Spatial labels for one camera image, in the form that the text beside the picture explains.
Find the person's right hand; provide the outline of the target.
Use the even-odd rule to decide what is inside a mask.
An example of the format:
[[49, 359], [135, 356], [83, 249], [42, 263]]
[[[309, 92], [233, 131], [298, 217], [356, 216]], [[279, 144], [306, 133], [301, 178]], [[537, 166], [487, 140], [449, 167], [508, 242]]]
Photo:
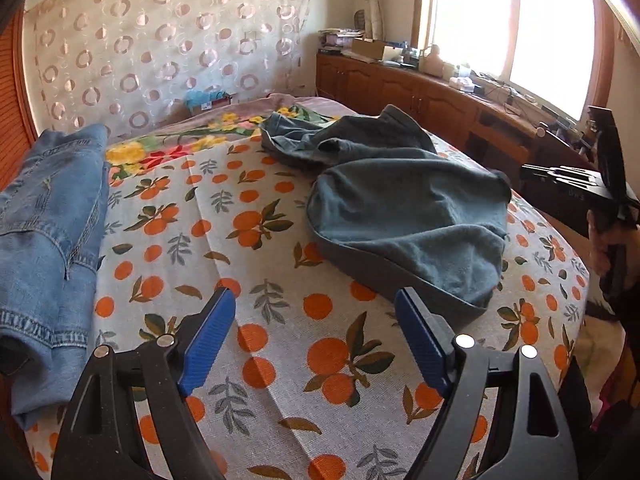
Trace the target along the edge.
[[604, 278], [611, 269], [608, 246], [612, 243], [612, 236], [608, 231], [599, 231], [597, 229], [596, 215], [592, 210], [588, 211], [587, 219], [591, 266], [600, 278]]

